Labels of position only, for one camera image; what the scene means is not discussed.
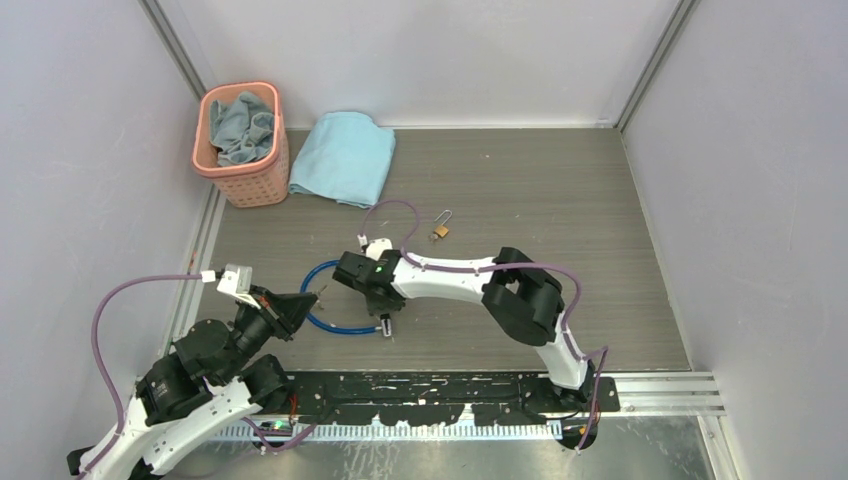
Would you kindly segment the small silver key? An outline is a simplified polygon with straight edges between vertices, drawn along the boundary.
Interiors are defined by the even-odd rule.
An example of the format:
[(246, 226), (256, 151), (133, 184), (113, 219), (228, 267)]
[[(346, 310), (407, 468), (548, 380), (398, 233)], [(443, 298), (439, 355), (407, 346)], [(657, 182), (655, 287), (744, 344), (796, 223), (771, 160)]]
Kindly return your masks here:
[(327, 285), (324, 285), (315, 292), (315, 295), (316, 295), (315, 308), (318, 309), (318, 310), (324, 310), (325, 309), (324, 303), (322, 302), (322, 295), (323, 295), (323, 293), (325, 292), (326, 289), (327, 289)]

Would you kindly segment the blue cable bike lock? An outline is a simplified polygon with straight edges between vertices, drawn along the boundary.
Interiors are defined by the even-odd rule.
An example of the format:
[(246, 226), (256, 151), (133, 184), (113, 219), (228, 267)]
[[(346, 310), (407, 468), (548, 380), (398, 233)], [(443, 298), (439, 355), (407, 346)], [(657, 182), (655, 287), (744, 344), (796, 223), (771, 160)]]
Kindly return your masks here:
[[(312, 280), (319, 274), (325, 270), (330, 268), (334, 268), (339, 263), (338, 260), (330, 260), (323, 262), (313, 269), (311, 269), (307, 275), (304, 277), (303, 281), (300, 285), (300, 292), (306, 293), (308, 287), (310, 286)], [(317, 316), (312, 313), (307, 315), (307, 319), (310, 321), (312, 325), (319, 328), (320, 330), (335, 334), (335, 335), (343, 335), (343, 336), (364, 336), (380, 333), (385, 338), (391, 338), (393, 334), (391, 316), (389, 314), (385, 314), (379, 317), (380, 324), (378, 326), (369, 326), (369, 327), (338, 327), (332, 325), (330, 323), (323, 322)]]

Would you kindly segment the small brass padlock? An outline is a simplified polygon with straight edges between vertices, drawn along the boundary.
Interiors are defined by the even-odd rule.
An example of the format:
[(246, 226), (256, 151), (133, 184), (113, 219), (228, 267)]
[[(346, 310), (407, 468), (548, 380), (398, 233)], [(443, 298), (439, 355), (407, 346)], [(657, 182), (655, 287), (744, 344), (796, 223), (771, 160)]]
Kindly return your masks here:
[(449, 228), (447, 227), (447, 223), (452, 215), (453, 212), (450, 209), (445, 209), (434, 219), (434, 228), (429, 235), (431, 242), (442, 240), (448, 235)]

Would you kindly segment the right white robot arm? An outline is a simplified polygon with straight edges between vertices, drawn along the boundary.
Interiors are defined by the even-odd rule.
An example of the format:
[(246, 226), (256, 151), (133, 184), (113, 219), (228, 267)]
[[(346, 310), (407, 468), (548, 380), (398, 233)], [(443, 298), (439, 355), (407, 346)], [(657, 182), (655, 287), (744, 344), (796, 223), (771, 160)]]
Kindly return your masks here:
[(332, 277), (362, 294), (372, 316), (397, 312), (419, 298), (480, 305), (505, 335), (537, 352), (562, 407), (577, 411), (594, 398), (597, 369), (569, 327), (582, 284), (567, 269), (535, 262), (513, 247), (471, 260), (427, 258), (400, 248), (379, 255), (346, 252)]

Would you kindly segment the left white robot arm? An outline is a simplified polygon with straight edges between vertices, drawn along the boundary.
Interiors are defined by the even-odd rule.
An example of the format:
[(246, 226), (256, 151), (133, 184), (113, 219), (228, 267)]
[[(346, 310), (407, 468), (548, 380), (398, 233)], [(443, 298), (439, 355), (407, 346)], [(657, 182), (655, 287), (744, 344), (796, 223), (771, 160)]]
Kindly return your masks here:
[(316, 294), (248, 290), (232, 324), (209, 319), (192, 327), (135, 384), (122, 417), (96, 445), (71, 451), (76, 479), (160, 479), (232, 422), (278, 413), (294, 399), (279, 360), (258, 353), (292, 340), (318, 301)]

